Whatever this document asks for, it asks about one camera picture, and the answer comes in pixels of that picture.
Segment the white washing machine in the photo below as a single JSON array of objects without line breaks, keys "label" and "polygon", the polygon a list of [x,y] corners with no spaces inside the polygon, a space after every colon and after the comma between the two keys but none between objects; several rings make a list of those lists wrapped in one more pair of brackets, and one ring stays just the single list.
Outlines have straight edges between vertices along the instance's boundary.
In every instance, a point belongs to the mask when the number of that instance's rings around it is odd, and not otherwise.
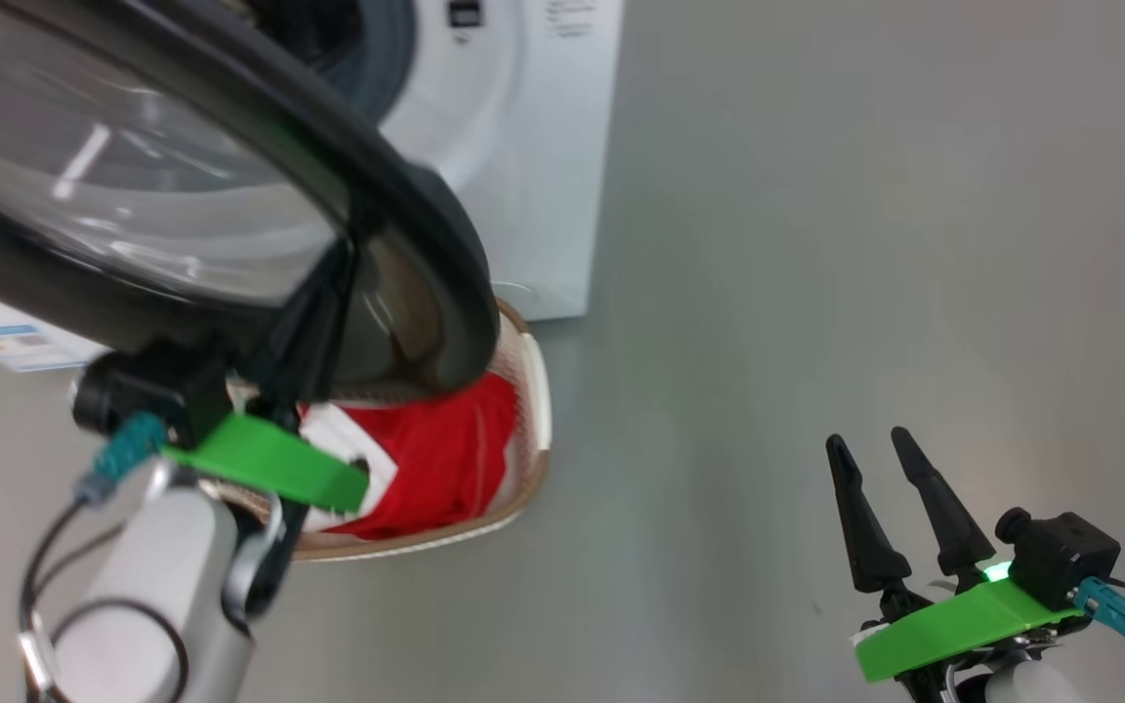
[{"label": "white washing machine", "polygon": [[[584,315],[622,0],[222,1],[454,189],[501,298]],[[101,349],[0,304],[3,339],[37,345],[0,349],[21,370]]]}]

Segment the washing machine drum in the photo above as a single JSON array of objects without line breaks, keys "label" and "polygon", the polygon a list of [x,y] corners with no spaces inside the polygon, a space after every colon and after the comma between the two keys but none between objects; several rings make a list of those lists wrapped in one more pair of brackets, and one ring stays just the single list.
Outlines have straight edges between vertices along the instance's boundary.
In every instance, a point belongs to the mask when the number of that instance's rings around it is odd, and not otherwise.
[{"label": "washing machine drum", "polygon": [[0,299],[129,351],[218,333],[254,382],[330,367],[306,397],[456,390],[497,328],[446,183],[210,0],[0,0]]},{"label": "washing machine drum", "polygon": [[416,56],[417,0],[219,0],[380,124]]}]

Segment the green led light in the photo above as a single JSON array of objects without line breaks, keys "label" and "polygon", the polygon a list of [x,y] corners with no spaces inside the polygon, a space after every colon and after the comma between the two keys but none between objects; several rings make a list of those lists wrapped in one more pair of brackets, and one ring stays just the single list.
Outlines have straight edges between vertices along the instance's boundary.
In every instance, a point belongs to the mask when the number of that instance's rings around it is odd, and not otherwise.
[{"label": "green led light", "polygon": [[987,569],[983,569],[983,575],[987,575],[988,582],[1008,579],[1010,578],[1010,565],[1012,564],[1014,561],[1004,561],[1000,565],[988,566]]}]

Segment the label sticker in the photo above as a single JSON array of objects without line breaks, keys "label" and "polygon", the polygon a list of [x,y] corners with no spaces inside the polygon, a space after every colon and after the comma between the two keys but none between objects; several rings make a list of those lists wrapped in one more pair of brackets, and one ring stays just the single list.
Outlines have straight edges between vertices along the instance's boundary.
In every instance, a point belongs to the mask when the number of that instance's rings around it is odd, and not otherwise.
[{"label": "label sticker", "polygon": [[544,22],[550,36],[574,39],[590,36],[596,28],[597,0],[548,0],[544,3]]},{"label": "label sticker", "polygon": [[0,363],[14,372],[44,372],[86,362],[68,348],[51,342],[35,325],[0,325]]}]

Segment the green bracket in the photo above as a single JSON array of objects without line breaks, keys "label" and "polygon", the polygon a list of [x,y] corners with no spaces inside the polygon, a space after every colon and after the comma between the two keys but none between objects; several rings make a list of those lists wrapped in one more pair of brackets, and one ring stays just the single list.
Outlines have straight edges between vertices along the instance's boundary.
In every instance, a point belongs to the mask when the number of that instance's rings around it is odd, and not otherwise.
[{"label": "green bracket", "polygon": [[874,684],[1076,615],[1082,612],[1045,609],[1009,579],[982,583],[861,641],[857,663]]},{"label": "green bracket", "polygon": [[228,415],[198,449],[165,447],[162,454],[233,484],[325,511],[358,513],[367,493],[364,471],[251,415]]}]

